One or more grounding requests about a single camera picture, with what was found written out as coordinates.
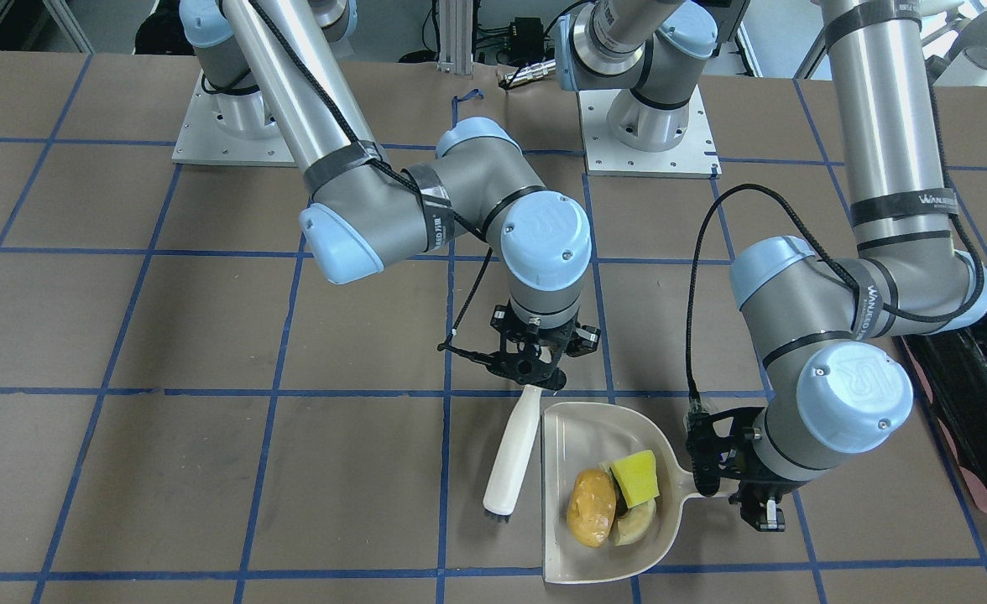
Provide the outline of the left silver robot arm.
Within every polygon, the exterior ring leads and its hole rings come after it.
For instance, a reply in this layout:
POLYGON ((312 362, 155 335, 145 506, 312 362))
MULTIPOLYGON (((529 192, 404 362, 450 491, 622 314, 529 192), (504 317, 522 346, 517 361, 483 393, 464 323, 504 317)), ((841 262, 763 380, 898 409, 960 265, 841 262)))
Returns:
POLYGON ((870 340, 964 328, 987 314, 987 268, 945 172, 918 1, 822 1, 850 186, 857 255, 835 259, 784 196, 799 236, 771 237, 734 260, 730 282, 774 388, 765 408, 711 414, 684 353, 687 450, 697 492, 730 502, 755 530, 784 530, 782 498, 873 450, 911 413, 911 379, 870 340))

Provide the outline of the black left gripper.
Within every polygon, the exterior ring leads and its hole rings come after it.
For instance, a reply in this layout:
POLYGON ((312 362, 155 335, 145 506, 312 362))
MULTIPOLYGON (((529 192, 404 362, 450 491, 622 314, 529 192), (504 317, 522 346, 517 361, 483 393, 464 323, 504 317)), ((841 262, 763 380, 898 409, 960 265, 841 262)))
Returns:
POLYGON ((739 505, 740 518, 760 532, 786 530, 779 508, 788 493, 788 479, 778 476, 758 457, 755 444, 762 429, 755 420, 763 408, 736 408, 709 413, 692 406, 686 416, 686 447, 692 458, 692 476, 698 493, 716 496, 721 479, 739 483, 728 500, 739 505))

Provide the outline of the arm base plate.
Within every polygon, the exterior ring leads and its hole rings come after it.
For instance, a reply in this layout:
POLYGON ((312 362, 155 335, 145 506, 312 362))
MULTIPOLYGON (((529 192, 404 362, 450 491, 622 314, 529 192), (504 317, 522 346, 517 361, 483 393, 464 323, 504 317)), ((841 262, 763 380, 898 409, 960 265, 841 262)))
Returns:
POLYGON ((579 91, 592 175, 711 179, 723 173, 700 89, 674 110, 645 106, 631 91, 579 91))
POLYGON ((262 92, 245 96, 209 93, 196 81, 172 161, 176 164, 284 167, 294 163, 262 92))

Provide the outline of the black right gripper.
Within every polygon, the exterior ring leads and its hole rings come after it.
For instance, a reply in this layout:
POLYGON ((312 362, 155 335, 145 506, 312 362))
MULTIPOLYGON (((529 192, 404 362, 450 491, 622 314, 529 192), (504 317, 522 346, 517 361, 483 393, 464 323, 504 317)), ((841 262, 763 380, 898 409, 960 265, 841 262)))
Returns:
POLYGON ((562 390, 567 383, 567 375, 558 367, 560 359, 594 353, 601 340, 599 328, 579 324, 577 318, 543 328, 525 324, 509 307, 494 310, 491 326, 500 341, 499 349, 491 353, 489 373, 551 391, 562 390))

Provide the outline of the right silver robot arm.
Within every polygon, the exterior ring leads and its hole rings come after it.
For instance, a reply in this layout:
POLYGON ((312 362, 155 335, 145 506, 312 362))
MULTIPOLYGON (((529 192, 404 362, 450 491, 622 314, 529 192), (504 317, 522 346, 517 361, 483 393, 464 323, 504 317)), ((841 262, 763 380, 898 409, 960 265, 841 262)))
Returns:
POLYGON ((326 279, 367 278, 470 233, 508 272, 509 302, 491 318, 499 347, 442 348, 520 385, 563 388, 562 357, 593 353, 601 339, 578 320, 587 213, 548 189, 520 146, 482 116, 444 133, 432 161, 391 168, 327 39, 348 15, 324 1, 180 4, 205 92, 254 103, 252 116, 225 108, 226 129, 282 135, 310 194, 299 221, 326 279))

